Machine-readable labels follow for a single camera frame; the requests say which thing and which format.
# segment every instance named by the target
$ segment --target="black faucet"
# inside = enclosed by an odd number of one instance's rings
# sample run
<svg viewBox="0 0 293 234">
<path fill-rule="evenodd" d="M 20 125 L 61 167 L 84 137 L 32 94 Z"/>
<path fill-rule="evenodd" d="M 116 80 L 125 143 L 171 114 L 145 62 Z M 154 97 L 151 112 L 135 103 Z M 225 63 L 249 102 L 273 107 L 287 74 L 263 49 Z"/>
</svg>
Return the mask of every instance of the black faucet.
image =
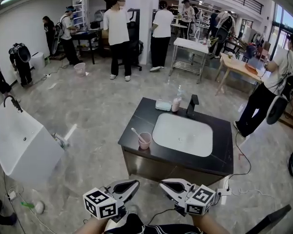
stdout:
<svg viewBox="0 0 293 234">
<path fill-rule="evenodd" d="M 193 116 L 195 105 L 199 105 L 199 99 L 198 99 L 197 95 L 192 95 L 191 101 L 190 101 L 189 106 L 186 111 L 186 114 L 188 117 Z"/>
<path fill-rule="evenodd" d="M 8 97 L 11 97 L 11 102 L 13 104 L 13 106 L 15 106 L 17 108 L 17 110 L 19 110 L 21 113 L 23 112 L 23 109 L 21 108 L 21 106 L 19 105 L 18 101 L 15 100 L 15 98 L 11 95 L 8 95 L 6 98 L 4 98 L 4 101 L 3 101 L 3 106 L 5 107 L 5 100 L 8 98 Z"/>
</svg>

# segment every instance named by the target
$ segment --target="gray tile floor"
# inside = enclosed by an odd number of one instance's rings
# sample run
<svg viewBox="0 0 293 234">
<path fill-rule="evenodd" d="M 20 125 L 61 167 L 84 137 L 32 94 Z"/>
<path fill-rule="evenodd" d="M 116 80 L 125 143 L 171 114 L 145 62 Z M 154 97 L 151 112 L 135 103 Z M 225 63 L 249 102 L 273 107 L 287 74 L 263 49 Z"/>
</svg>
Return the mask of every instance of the gray tile floor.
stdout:
<svg viewBox="0 0 293 234">
<path fill-rule="evenodd" d="M 252 88 L 239 77 L 232 76 L 228 84 L 240 90 L 224 86 L 218 96 L 215 92 L 218 83 L 213 81 L 218 60 L 207 62 L 202 82 L 196 84 L 197 76 L 184 71 L 174 71 L 168 77 L 168 68 L 158 73 L 150 73 L 150 67 L 143 67 L 139 72 L 133 69 L 132 80 L 125 82 L 123 68 L 120 75 L 109 80 L 110 58 L 97 58 L 92 65 L 88 58 L 86 70 L 89 75 L 76 76 L 72 66 L 59 69 L 45 81 L 24 90 L 15 86 L 16 94 L 21 98 L 21 105 L 30 115 L 43 124 L 50 133 L 64 136 L 77 124 L 77 129 L 69 139 L 71 146 L 58 163 L 52 177 L 39 189 L 24 188 L 22 196 L 29 202 L 42 200 L 46 211 L 39 218 L 58 234 L 72 233 L 89 218 L 83 207 L 82 195 L 93 187 L 128 178 L 120 146 L 117 144 L 126 124 L 129 122 L 142 97 L 172 100 L 178 86 L 184 90 L 182 107 L 187 107 L 192 94 L 197 94 L 200 105 L 195 108 L 201 113 L 233 122 L 241 114 L 239 108 L 246 105 Z M 171 57 L 167 57 L 167 66 Z M 56 72 L 61 65 L 59 61 L 51 62 L 43 70 L 34 70 L 34 80 L 43 74 Z M 53 83 L 57 85 L 48 89 Z M 232 140 L 235 142 L 236 130 L 232 126 Z M 246 233 L 267 214 L 290 204 L 292 210 L 271 233 L 289 234 L 293 231 L 293 178 L 287 171 L 287 160 L 293 151 L 293 130 L 276 123 L 262 125 L 244 140 L 237 137 L 237 144 L 250 159 L 252 170 L 248 175 L 237 175 L 230 180 L 230 188 L 238 195 L 239 190 L 253 191 L 240 196 L 221 198 L 210 214 L 232 234 Z M 234 171 L 245 172 L 249 164 L 245 158 L 239 159 L 239 151 L 234 144 Z M 147 223 L 155 213 L 172 208 L 169 201 L 153 181 L 135 177 L 141 186 L 133 203 L 141 210 L 140 216 Z M 223 186 L 220 181 L 213 189 Z M 6 187 L 21 185 L 6 178 Z M 0 199 L 4 198 L 3 172 L 0 167 Z M 12 213 L 8 200 L 5 199 L 4 214 Z M 20 204 L 20 199 L 13 201 L 15 210 L 27 234 L 49 233 L 29 210 Z M 191 223 L 189 216 L 180 216 L 175 211 L 157 216 L 154 224 Z M 19 224 L 15 227 L 0 226 L 2 234 L 21 234 Z"/>
</svg>

